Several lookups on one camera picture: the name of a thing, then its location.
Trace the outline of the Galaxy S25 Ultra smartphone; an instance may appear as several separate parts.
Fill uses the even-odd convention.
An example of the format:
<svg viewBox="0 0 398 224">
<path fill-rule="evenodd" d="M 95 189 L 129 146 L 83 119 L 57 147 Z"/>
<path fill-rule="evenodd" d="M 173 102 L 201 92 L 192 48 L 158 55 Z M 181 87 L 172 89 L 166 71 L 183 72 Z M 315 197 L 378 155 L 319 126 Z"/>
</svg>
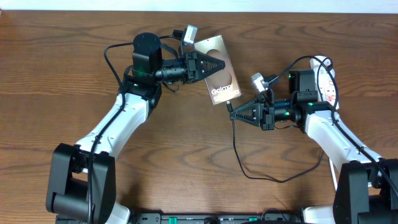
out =
<svg viewBox="0 0 398 224">
<path fill-rule="evenodd" d="M 205 79 L 214 105 L 242 95 L 222 35 L 210 37 L 194 44 L 195 50 L 225 62 L 225 68 Z"/>
</svg>

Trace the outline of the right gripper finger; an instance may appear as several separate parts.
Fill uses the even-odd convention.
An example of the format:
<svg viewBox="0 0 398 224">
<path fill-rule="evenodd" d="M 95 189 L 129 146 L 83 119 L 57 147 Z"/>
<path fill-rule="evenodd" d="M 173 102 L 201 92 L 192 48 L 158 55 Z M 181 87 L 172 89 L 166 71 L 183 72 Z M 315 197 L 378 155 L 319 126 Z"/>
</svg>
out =
<svg viewBox="0 0 398 224">
<path fill-rule="evenodd" d="M 274 91 L 269 88 L 266 91 L 263 91 L 257 95 L 255 95 L 254 99 L 248 101 L 247 103 L 235 107 L 233 111 L 243 110 L 244 108 L 249 108 L 250 106 L 263 106 L 264 108 L 268 108 L 274 105 Z"/>
<path fill-rule="evenodd" d="M 243 110 L 230 112 L 230 118 L 233 120 L 242 121 L 253 126 L 260 126 L 262 119 L 263 106 L 250 106 L 249 108 L 244 108 Z"/>
</svg>

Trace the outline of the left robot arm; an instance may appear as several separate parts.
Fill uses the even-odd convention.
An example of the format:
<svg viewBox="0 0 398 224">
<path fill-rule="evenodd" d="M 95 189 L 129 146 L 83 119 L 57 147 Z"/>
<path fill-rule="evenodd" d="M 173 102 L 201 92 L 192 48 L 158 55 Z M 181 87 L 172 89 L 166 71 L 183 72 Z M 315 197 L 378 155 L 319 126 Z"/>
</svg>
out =
<svg viewBox="0 0 398 224">
<path fill-rule="evenodd" d="M 116 201 L 116 159 L 134 131 L 156 108 L 162 88 L 196 83 L 223 70 L 223 60 L 196 50 L 185 52 L 186 30 L 171 36 L 178 50 L 162 38 L 137 35 L 133 64 L 116 75 L 119 89 L 106 116 L 74 145 L 59 144 L 53 154 L 45 207 L 80 223 L 128 223 L 129 208 Z"/>
</svg>

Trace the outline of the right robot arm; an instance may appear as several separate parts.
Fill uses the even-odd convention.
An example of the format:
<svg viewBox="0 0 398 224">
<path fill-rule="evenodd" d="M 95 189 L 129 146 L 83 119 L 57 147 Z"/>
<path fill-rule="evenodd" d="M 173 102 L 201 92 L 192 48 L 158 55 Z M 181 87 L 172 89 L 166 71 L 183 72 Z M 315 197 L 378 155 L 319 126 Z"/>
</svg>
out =
<svg viewBox="0 0 398 224">
<path fill-rule="evenodd" d="M 259 94 L 245 105 L 227 105 L 232 121 L 273 130 L 278 121 L 292 121 L 329 157 L 340 176 L 332 205 L 302 210 L 305 223 L 397 223 L 397 159 L 370 150 L 342 122 L 327 101 L 319 101 L 313 70 L 289 73 L 288 100 L 276 100 L 276 76 L 257 73 Z"/>
</svg>

